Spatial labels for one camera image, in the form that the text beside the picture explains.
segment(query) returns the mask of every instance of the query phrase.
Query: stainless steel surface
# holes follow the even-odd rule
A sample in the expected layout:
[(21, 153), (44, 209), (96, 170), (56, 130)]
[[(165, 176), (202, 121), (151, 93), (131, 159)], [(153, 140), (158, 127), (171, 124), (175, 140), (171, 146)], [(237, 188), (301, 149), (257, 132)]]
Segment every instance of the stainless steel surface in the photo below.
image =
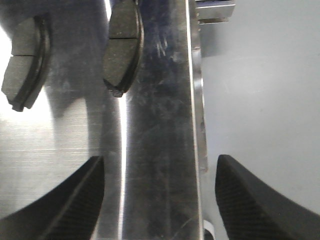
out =
[(227, 22), (236, 6), (235, 0), (195, 0), (195, 3), (200, 24)]
[(205, 220), (227, 240), (215, 201), (218, 155), (320, 214), (320, 2), (241, 0), (228, 24), (201, 26), (209, 171)]
[(114, 1), (1, 0), (1, 79), (14, 27), (49, 13), (49, 74), (32, 109), (0, 93), (0, 217), (56, 187), (93, 155), (106, 188), (93, 240), (202, 239), (206, 168), (200, 45), (193, 0), (139, 1), (141, 69), (128, 93), (104, 86)]

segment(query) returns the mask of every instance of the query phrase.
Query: metal bracket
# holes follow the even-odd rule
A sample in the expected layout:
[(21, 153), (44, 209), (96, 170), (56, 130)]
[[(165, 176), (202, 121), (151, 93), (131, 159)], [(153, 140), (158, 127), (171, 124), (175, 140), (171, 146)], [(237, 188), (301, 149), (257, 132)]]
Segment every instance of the metal bracket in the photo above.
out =
[(235, 0), (195, 0), (199, 24), (228, 22), (236, 3)]

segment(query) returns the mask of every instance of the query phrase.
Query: brushed metal surface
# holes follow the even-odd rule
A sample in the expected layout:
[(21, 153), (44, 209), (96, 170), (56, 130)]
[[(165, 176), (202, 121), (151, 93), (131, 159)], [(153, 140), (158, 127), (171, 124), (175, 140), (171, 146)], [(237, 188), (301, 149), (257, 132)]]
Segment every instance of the brushed metal surface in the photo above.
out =
[(207, 154), (195, 3), (139, 1), (144, 52), (122, 98), (102, 77), (114, 3), (0, 1), (1, 80), (19, 22), (48, 13), (52, 36), (49, 73), (32, 109), (15, 112), (0, 93), (0, 218), (103, 155), (105, 197), (93, 240), (202, 239), (199, 170)]

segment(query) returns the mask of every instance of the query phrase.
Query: gray wall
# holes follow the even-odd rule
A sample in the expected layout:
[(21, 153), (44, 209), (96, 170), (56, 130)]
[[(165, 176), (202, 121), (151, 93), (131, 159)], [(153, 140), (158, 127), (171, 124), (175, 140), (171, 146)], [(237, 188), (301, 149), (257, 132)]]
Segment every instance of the gray wall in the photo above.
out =
[[(320, 1), (236, 3), (230, 22), (201, 27), (210, 164), (203, 181), (229, 154), (320, 214)], [(214, 204), (205, 215), (226, 240)]]

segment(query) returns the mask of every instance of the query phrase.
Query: black plastic part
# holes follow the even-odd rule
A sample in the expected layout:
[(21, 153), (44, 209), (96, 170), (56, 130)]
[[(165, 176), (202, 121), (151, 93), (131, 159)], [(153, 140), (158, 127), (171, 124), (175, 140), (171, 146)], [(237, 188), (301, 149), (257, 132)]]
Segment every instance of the black plastic part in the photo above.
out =
[(13, 55), (4, 74), (2, 92), (12, 109), (31, 108), (45, 81), (50, 38), (45, 18), (35, 16), (21, 22), (12, 37)]
[(143, 24), (138, 6), (124, 0), (113, 7), (109, 41), (103, 57), (103, 79), (115, 97), (127, 92), (137, 74), (143, 48)]
[(320, 240), (320, 216), (266, 185), (229, 155), (218, 159), (216, 200), (230, 240)]
[(214, 236), (207, 229), (204, 230), (204, 240), (215, 240)]
[(90, 158), (55, 189), (0, 220), (1, 240), (89, 240), (105, 190), (102, 157)]

